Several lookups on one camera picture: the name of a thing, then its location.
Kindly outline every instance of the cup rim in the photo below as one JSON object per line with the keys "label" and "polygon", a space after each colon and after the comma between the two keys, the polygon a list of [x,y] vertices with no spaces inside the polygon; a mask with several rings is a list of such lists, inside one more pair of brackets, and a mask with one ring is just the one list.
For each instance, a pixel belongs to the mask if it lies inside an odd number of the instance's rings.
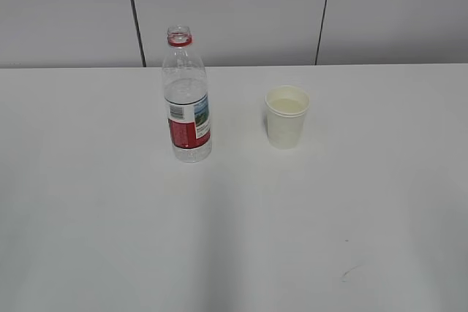
{"label": "cup rim", "polygon": [[[307,98],[307,105],[304,107],[303,110],[301,110],[300,112],[298,113],[283,113],[277,109],[275,109],[274,107],[272,107],[269,103],[268,103],[268,95],[272,92],[272,91],[275,91],[276,89],[280,89],[280,88],[292,88],[293,90],[296,90],[298,91],[299,93],[301,94],[304,94]],[[278,85],[277,87],[275,88],[272,88],[268,91],[268,93],[265,95],[265,103],[266,103],[266,106],[268,107],[268,109],[274,113],[275,115],[278,115],[278,116],[282,116],[282,117],[300,117],[302,115],[305,115],[307,110],[309,109],[309,105],[310,105],[310,97],[309,95],[307,94],[307,92],[305,90],[303,90],[302,88],[299,88],[299,87],[296,87],[295,85]]]}

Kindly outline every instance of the wall seam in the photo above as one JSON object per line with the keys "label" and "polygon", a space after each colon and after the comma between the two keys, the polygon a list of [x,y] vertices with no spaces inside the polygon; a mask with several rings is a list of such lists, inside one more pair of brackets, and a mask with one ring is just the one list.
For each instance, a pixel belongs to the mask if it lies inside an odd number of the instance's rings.
{"label": "wall seam", "polygon": [[317,65],[317,62],[319,59],[320,44],[322,43],[323,24],[325,22],[325,13],[327,12],[327,4],[328,4],[328,0],[325,0],[323,3],[323,13],[322,13],[322,22],[320,24],[319,40],[317,42],[317,50],[315,52],[315,62],[314,62],[315,65]]}
{"label": "wall seam", "polygon": [[141,64],[143,65],[143,67],[146,67],[145,51],[143,50],[143,42],[141,40],[140,24],[138,23],[137,7],[135,6],[135,0],[130,0],[130,4],[132,6],[132,15],[133,22],[135,24],[135,30],[137,32],[137,41],[138,47],[140,49]]}

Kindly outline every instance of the plastic water bottle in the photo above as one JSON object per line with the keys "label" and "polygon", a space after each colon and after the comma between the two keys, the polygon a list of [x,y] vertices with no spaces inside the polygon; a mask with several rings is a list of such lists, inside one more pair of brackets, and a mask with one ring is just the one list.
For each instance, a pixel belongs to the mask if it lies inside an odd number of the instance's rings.
{"label": "plastic water bottle", "polygon": [[170,52],[162,63],[162,84],[175,157],[198,162],[211,152],[208,82],[201,58],[192,51],[187,26],[167,30]]}

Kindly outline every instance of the table surface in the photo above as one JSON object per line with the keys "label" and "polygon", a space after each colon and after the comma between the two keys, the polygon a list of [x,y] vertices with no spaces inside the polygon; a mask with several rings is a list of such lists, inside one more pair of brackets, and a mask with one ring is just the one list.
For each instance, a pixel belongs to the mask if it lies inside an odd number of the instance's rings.
{"label": "table surface", "polygon": [[[468,65],[208,80],[183,164],[159,69],[0,70],[0,311],[468,311]],[[290,151],[281,84],[312,101]]]}

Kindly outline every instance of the barcode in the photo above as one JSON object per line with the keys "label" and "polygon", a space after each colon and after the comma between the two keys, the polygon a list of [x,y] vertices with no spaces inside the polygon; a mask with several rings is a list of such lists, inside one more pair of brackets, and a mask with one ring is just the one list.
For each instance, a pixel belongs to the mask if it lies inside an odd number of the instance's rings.
{"label": "barcode", "polygon": [[184,107],[170,105],[170,117],[175,118],[176,120],[183,120]]}

